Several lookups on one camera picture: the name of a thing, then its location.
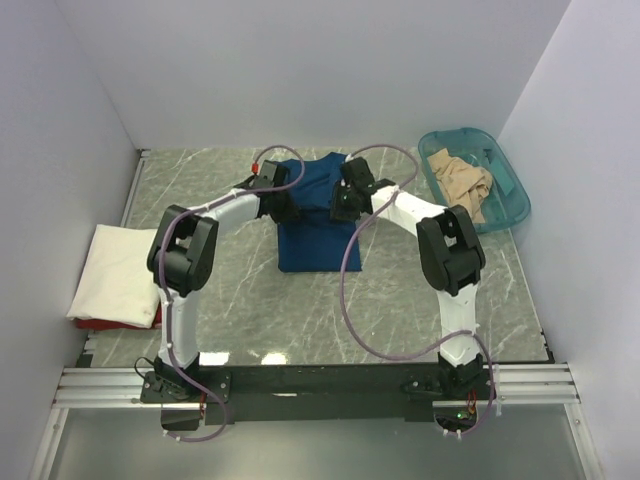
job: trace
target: red cloth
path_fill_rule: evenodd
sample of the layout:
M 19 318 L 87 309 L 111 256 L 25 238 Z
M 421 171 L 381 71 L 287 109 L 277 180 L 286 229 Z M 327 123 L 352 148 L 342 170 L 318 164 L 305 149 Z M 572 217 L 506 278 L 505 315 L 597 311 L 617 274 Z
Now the red cloth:
M 97 318 L 89 318 L 86 320 L 76 318 L 76 328 L 86 328 L 89 330 L 114 330 L 116 328 L 128 328 L 130 330 L 148 330 L 147 328 L 134 327 L 126 323 L 113 322 L 111 320 L 99 320 Z M 162 326 L 162 309 L 158 307 L 153 323 L 149 328 L 160 328 Z

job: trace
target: gray floor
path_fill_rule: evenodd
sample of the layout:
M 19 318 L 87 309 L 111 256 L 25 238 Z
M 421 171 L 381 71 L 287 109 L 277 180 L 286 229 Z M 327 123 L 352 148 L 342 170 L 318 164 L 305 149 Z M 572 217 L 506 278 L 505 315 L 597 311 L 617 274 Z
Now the gray floor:
M 179 445 L 158 411 L 72 410 L 51 479 L 583 480 L 561 405 L 505 407 L 458 443 L 402 420 L 247 422 Z
M 302 148 L 317 159 L 342 148 Z M 156 150 L 146 159 L 127 225 L 156 228 L 171 204 L 192 206 L 228 192 L 249 174 L 254 149 Z M 289 158 L 278 153 L 276 159 Z M 402 180 L 410 162 L 394 151 L 366 154 L 379 178 Z M 422 176 L 407 190 L 433 198 Z M 510 232 L 481 237 L 487 265 L 478 291 L 479 334 L 500 361 L 547 360 Z M 347 281 L 349 312 L 358 331 L 387 353 L 413 352 L 440 336 L 436 295 L 423 277 L 415 237 L 385 221 L 360 239 L 363 271 Z M 265 218 L 218 240 L 214 273 L 203 289 L 200 350 L 212 362 L 294 364 L 376 362 L 350 337 L 338 306 L 338 274 L 283 274 L 277 268 L 275 225 Z M 158 331 L 98 334 L 92 366 L 129 367 L 153 357 Z

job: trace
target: gray marble surface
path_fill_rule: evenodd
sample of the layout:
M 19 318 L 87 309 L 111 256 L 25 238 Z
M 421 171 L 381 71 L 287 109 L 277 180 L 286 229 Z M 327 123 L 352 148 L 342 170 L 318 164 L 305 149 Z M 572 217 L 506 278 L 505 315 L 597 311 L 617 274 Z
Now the gray marble surface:
M 351 150 L 299 151 L 313 160 L 330 151 Z M 127 225 L 155 228 L 173 203 L 198 205 L 227 193 L 250 174 L 254 152 L 250 148 L 151 151 Z M 272 155 L 290 157 L 284 152 Z M 378 178 L 399 181 L 412 171 L 411 163 L 392 150 L 371 151 L 366 158 Z M 422 175 L 407 190 L 433 200 Z M 479 334 L 496 360 L 547 360 L 511 233 L 483 235 L 481 242 L 487 265 L 476 305 Z M 423 277 L 415 237 L 381 220 L 363 232 L 360 250 L 363 270 L 348 275 L 346 298 L 363 338 L 386 353 L 414 352 L 437 340 L 438 302 Z M 209 352 L 210 359 L 230 364 L 378 362 L 344 326 L 338 277 L 337 273 L 281 273 L 275 225 L 268 218 L 246 224 L 218 239 L 214 273 L 200 300 L 200 350 Z M 140 355 L 155 356 L 159 342 L 157 330 L 100 332 L 92 366 L 131 366 Z

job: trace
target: white wall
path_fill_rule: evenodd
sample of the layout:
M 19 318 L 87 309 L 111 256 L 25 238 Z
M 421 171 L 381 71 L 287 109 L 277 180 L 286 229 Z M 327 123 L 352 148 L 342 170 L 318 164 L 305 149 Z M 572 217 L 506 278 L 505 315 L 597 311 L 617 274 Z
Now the white wall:
M 499 141 L 533 211 L 517 242 L 608 478 L 640 478 L 640 3 L 573 0 Z
M 95 224 L 117 223 L 135 150 L 53 0 L 0 7 L 0 477 L 26 478 Z
M 498 134 L 568 0 L 57 0 L 138 147 Z

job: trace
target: teal basket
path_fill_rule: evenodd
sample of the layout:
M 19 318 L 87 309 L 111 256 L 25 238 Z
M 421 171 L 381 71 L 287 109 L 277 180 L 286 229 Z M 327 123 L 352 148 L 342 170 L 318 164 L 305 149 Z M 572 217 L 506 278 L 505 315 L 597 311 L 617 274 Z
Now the teal basket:
M 474 224 L 478 233 L 511 228 L 529 215 L 529 196 L 507 157 L 491 135 L 476 128 L 436 131 L 427 133 L 420 139 L 418 151 L 422 157 L 427 184 L 436 202 L 449 206 L 427 158 L 443 148 L 448 149 L 452 157 L 460 157 L 470 165 L 484 167 L 493 175 L 493 186 L 481 207 L 486 223 Z

